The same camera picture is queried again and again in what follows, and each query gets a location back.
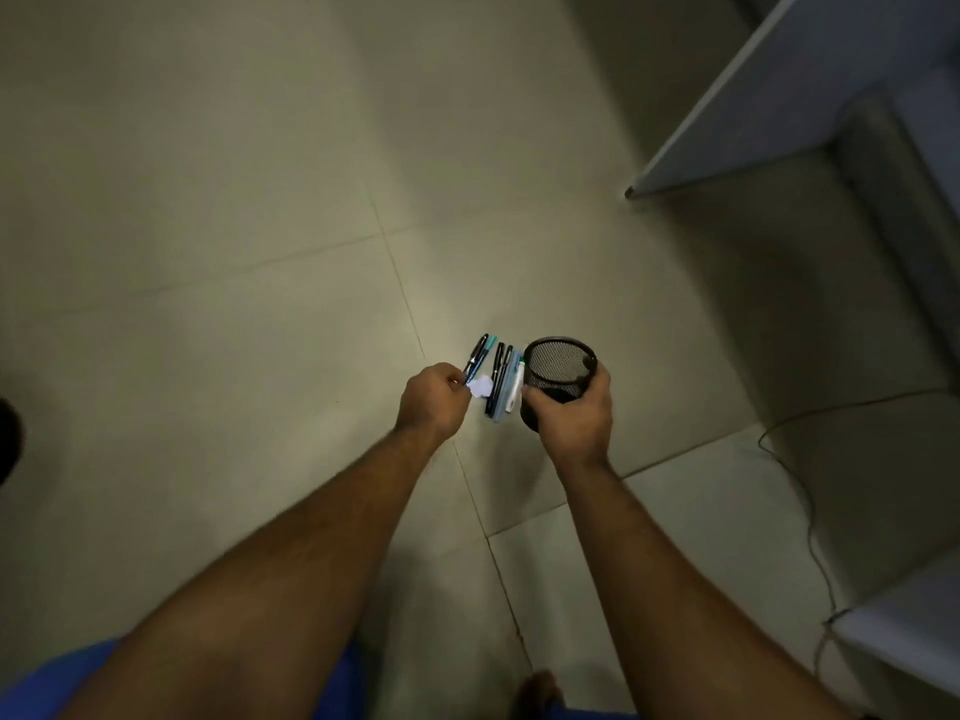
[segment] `person's left arm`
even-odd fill
[[[449,363],[410,379],[390,434],[174,593],[61,717],[309,716],[418,477],[463,423],[463,379]]]

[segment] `black mesh pen holder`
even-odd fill
[[[523,384],[537,387],[547,397],[566,404],[580,399],[597,372],[594,350],[576,338],[539,338],[523,352]],[[534,432],[540,431],[537,413],[523,402],[520,418]]]

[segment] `person's right arm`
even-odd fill
[[[639,711],[670,720],[851,720],[844,706],[684,557],[607,459],[610,375],[583,398],[523,399],[557,468]]]

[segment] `cable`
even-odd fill
[[[819,409],[807,409],[804,411],[798,411],[797,413],[787,416],[786,419],[781,419],[778,422],[775,422],[773,425],[767,427],[767,429],[760,435],[759,439],[756,441],[756,446],[761,450],[766,452],[771,458],[773,458],[778,465],[793,479],[794,483],[799,487],[800,492],[803,494],[803,499],[806,501],[807,505],[807,524],[806,524],[806,550],[810,554],[810,558],[813,560],[813,563],[816,565],[817,569],[820,571],[820,575],[823,579],[823,584],[826,586],[826,596],[829,600],[830,605],[830,615],[823,622],[823,634],[820,637],[820,640],[817,642],[816,649],[813,651],[813,675],[818,680],[820,680],[821,674],[821,665],[823,661],[824,651],[827,649],[827,645],[831,641],[831,625],[834,624],[834,621],[844,616],[849,609],[844,608],[843,610],[839,609],[836,600],[836,592],[834,591],[834,582],[831,580],[830,574],[827,572],[827,567],[824,565],[824,562],[817,555],[817,552],[813,548],[813,538],[814,532],[817,527],[817,504],[813,499],[813,491],[810,489],[810,486],[807,484],[807,481],[800,476],[800,474],[788,465],[780,455],[778,455],[774,450],[763,444],[763,441],[769,437],[771,432],[774,432],[782,427],[786,427],[787,424],[792,424],[799,422],[801,420],[806,420],[811,417],[818,417],[820,415],[834,414],[836,412],[845,412],[852,409],[861,409],[863,407],[872,407],[878,404],[887,404],[893,401],[901,401],[902,399],[914,399],[917,397],[928,397],[930,395],[936,394],[946,394],[951,397],[957,398],[957,392],[950,386],[938,386],[934,388],[920,388],[913,391],[904,391],[902,393],[894,394],[892,396],[883,396],[879,399],[867,399],[865,401],[855,401],[849,404],[837,404],[831,407],[821,407]]]

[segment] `forearm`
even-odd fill
[[[124,640],[73,716],[308,715],[436,447],[394,431],[239,543]]]
[[[849,718],[606,465],[559,469],[633,701],[653,718]]]

